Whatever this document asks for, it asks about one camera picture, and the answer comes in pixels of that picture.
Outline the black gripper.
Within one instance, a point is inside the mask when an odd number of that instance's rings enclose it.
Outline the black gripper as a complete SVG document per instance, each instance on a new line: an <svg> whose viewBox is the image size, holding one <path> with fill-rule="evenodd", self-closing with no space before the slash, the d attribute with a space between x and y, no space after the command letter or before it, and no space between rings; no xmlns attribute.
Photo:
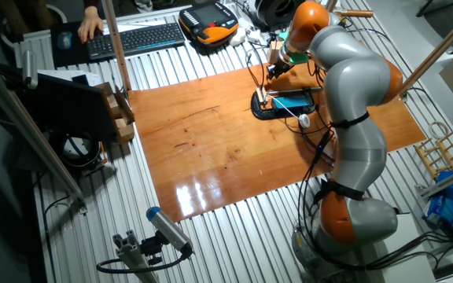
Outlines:
<svg viewBox="0 0 453 283"><path fill-rule="evenodd" d="M270 65L270 71L267 71L267 79L277 79L280 75L290 70L290 64L278 58L273 64Z"/></svg>

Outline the person right hand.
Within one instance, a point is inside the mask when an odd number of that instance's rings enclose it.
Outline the person right hand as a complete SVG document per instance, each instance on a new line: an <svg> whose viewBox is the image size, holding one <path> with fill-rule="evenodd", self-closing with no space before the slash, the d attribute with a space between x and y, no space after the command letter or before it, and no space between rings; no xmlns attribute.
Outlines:
<svg viewBox="0 0 453 283"><path fill-rule="evenodd" d="M84 18L78 29L81 43L93 39L97 31L104 31L104 24L98 15L98 8L88 6L84 10Z"/></svg>

